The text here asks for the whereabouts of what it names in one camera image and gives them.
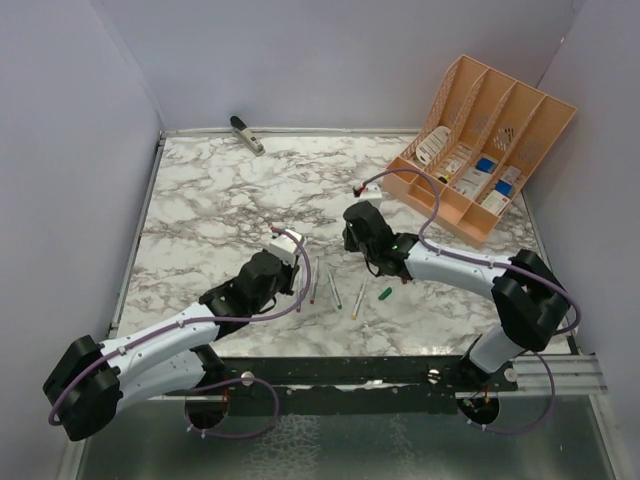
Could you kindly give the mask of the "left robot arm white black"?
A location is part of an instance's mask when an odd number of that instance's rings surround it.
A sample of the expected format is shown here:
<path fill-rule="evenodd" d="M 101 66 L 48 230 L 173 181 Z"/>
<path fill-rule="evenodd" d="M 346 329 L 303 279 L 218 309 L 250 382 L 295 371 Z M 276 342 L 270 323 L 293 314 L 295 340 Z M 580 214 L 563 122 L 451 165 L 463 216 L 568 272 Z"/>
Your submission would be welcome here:
<path fill-rule="evenodd" d="M 49 424 L 79 441 L 151 397 L 191 389 L 214 392 L 224 368 L 211 343 L 274 319 L 270 310 L 278 296 L 292 295 L 302 258 L 262 250 L 236 277 L 153 327 L 110 340 L 75 339 L 43 385 L 51 404 Z"/>

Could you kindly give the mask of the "blue marker pen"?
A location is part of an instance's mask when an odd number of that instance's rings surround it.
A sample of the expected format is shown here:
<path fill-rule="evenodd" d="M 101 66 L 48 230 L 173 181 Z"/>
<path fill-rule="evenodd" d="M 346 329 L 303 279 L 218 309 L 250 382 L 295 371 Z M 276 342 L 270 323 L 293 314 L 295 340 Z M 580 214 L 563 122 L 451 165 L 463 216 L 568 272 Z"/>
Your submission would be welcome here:
<path fill-rule="evenodd" d="M 304 286 L 305 286 L 305 280 L 303 279 L 302 275 L 299 277 L 298 279 L 298 290 L 297 290 L 297 306 L 295 309 L 296 313 L 300 313 L 301 312 L 301 304 L 303 302 L 304 299 L 304 295 L 303 295 L 303 291 L 304 291 Z"/>

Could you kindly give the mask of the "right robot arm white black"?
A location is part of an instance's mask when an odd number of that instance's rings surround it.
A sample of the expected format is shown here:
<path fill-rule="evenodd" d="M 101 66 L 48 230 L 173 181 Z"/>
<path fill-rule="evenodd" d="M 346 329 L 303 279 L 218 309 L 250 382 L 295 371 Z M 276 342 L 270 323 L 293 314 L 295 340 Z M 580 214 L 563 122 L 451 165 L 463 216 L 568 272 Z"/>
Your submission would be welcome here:
<path fill-rule="evenodd" d="M 545 350 L 569 310 L 564 288 L 531 250 L 491 258 L 425 245 L 416 234 L 393 232 L 368 201 L 348 207 L 343 219 L 344 248 L 362 253 L 374 276 L 439 282 L 494 302 L 499 324 L 471 344 L 457 367 L 469 390 L 486 388 L 518 355 Z"/>

